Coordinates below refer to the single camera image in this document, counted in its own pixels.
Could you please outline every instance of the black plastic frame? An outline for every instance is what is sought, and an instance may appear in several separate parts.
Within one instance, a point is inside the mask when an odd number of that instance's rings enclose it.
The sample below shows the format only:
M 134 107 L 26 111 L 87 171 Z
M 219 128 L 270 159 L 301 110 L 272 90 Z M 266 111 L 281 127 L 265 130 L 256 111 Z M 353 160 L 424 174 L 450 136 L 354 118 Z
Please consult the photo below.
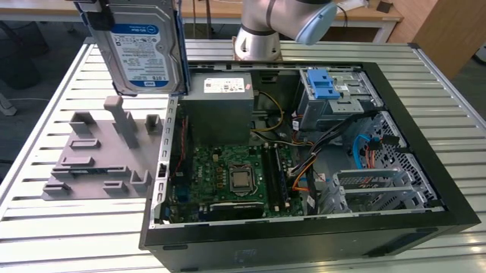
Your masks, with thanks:
M 240 61 L 218 61 L 214 63 L 193 62 L 194 64 L 205 64 L 209 68 L 193 69 L 194 72 L 215 72 L 213 65 L 226 65 L 231 68 L 233 64 L 241 64 Z M 317 234 L 333 233 L 354 233 L 373 230 L 392 230 L 392 229 L 416 229 L 418 233 L 429 231 L 430 239 L 440 234 L 460 232 L 472 226 L 481 223 L 480 218 L 464 197 L 460 188 L 450 177 L 442 162 L 418 128 L 406 108 L 402 104 L 400 97 L 393 89 L 385 75 L 376 63 L 361 62 L 245 62 L 245 65 L 270 65 L 277 64 L 298 64 L 305 66 L 358 66 L 362 68 L 370 82 L 381 96 L 386 109 L 392 118 L 400 128 L 401 134 L 406 139 L 410 151 L 414 154 L 418 164 L 422 167 L 424 173 L 429 178 L 430 184 L 438 194 L 440 202 L 445 205 L 446 211 L 433 213 L 416 213 L 416 214 L 396 214 L 368 217 L 350 217 L 350 218 L 317 218 L 309 221 L 293 222 L 266 222 L 266 223 L 249 223 L 225 226 L 193 226 L 193 227 L 175 227 L 169 229 L 149 229 L 149 214 L 151 209 L 151 193 L 149 193 L 146 203 L 146 213 L 143 218 L 141 247 L 150 246 L 167 246 L 167 245 L 185 245 L 189 243 L 202 242 L 221 242 L 221 241 L 240 241 L 262 238 L 278 238 L 290 236 L 306 236 Z M 417 239 L 406 246 L 401 247 L 398 252 L 405 251 L 413 247 L 418 241 Z M 386 255 L 385 253 L 370 253 L 370 255 Z

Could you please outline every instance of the metal rail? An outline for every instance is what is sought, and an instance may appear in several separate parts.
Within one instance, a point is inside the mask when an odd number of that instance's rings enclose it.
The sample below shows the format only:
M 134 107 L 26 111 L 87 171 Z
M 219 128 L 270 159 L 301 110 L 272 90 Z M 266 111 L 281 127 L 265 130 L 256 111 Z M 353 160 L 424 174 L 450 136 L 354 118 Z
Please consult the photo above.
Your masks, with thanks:
M 231 60 L 230 41 L 187 41 L 191 60 Z M 285 60 L 378 63 L 484 224 L 398 256 L 253 268 L 262 272 L 484 272 L 486 270 L 485 123 L 429 61 L 406 44 L 282 42 Z M 101 52 L 85 45 L 0 187 L 0 272 L 167 272 L 139 250 L 145 199 L 43 201 L 42 188 L 69 140 L 74 111 L 103 110 L 113 84 Z M 126 98 L 134 118 L 165 116 L 167 97 Z

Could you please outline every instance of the power supply label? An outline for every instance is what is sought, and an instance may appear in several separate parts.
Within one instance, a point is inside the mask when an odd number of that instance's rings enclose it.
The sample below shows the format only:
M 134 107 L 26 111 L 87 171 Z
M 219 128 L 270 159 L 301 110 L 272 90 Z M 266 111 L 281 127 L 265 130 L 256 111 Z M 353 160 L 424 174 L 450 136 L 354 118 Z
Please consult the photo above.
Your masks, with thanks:
M 130 82 L 139 87 L 163 87 L 169 83 L 166 57 L 159 52 L 161 31 L 153 24 L 117 24 L 113 40 Z
M 205 93 L 240 92 L 245 92 L 244 78 L 207 78 L 205 80 Z

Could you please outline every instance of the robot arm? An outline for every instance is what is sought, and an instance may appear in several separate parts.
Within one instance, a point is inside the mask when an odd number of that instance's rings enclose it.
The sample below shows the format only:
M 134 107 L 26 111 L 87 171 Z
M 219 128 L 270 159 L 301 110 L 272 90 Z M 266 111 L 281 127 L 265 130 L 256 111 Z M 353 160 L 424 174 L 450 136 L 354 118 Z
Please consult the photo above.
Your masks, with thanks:
M 301 44 L 316 44 L 326 34 L 338 7 L 333 0 L 246 0 L 235 41 L 241 60 L 276 60 L 280 33 Z

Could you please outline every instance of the blue drive bay latch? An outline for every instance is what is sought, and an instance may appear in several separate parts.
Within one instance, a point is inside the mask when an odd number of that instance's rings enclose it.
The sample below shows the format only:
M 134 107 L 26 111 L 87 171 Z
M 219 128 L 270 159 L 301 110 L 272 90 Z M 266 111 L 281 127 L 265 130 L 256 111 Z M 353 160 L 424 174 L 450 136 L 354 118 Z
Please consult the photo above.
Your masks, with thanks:
M 316 99 L 337 100 L 341 98 L 340 92 L 334 89 L 333 78 L 325 69 L 308 70 L 308 78 L 314 89 Z

